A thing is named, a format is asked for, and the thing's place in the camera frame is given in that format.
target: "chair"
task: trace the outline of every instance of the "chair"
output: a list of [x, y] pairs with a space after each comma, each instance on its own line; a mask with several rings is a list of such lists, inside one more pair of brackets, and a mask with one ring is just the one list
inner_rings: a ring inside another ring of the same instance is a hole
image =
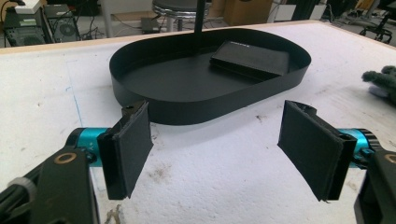
[[[152, 0], [152, 10], [166, 17], [167, 32], [173, 31], [173, 22], [177, 21], [177, 30], [183, 29], [183, 20], [195, 19], [197, 0]], [[205, 4], [205, 16], [209, 13], [209, 4]]]
[[374, 11], [374, 9], [376, 9], [377, 7], [387, 11], [387, 14], [385, 15], [384, 19], [382, 19], [382, 21], [377, 26], [364, 27], [364, 29], [360, 32], [360, 35], [366, 35], [367, 32], [371, 32], [375, 34], [374, 40], [381, 42], [383, 41], [384, 36], [387, 36], [388, 39], [383, 42], [388, 44], [392, 39], [392, 32], [390, 30], [385, 29], [384, 26], [387, 23], [388, 19], [392, 16], [392, 13], [396, 14], [396, 1], [392, 3], [389, 3], [389, 1], [379, 1], [379, 0], [374, 1], [371, 7], [369, 8], [368, 12], [366, 13], [366, 17], [368, 19], [370, 18], [371, 13]]

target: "robotic arm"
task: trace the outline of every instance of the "robotic arm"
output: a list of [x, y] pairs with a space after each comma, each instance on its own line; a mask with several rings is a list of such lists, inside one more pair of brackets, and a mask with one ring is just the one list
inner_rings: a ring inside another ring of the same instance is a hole
[[130, 197], [153, 144], [148, 103], [122, 112], [113, 128], [75, 129], [62, 149], [11, 181], [0, 193], [0, 223], [99, 223], [90, 165], [103, 165], [108, 199]]

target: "cardboard box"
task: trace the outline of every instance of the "cardboard box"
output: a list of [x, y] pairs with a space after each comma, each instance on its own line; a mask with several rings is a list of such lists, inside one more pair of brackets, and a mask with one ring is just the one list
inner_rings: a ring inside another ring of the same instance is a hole
[[273, 0], [226, 0], [224, 21], [231, 26], [266, 23]]
[[216, 18], [223, 16], [226, 0], [212, 0], [207, 18]]

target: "table surface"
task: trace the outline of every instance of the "table surface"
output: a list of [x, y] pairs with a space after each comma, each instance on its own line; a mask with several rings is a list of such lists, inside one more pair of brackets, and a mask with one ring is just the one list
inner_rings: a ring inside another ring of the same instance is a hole
[[[396, 50], [324, 23], [249, 26], [286, 37], [311, 57], [303, 82], [223, 117], [189, 126], [151, 123], [154, 147], [131, 199], [109, 201], [92, 169], [102, 222], [355, 223], [364, 171], [349, 169], [339, 201], [318, 202], [276, 145], [285, 100], [312, 105], [336, 128], [365, 128], [396, 150], [396, 106], [368, 92], [362, 73], [395, 64]], [[120, 118], [108, 63], [141, 35], [0, 49], [0, 190], [62, 148], [77, 127]]]

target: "black oval tray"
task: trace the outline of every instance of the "black oval tray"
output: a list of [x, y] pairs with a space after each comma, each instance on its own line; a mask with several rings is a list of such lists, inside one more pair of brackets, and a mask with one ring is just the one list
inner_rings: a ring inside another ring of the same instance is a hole
[[[110, 60], [114, 94], [122, 106], [145, 99], [153, 122], [187, 125], [205, 122], [297, 86], [309, 54], [277, 35], [251, 29], [222, 29], [136, 41]], [[290, 54], [290, 71], [258, 80], [211, 66], [210, 57], [225, 41]]]

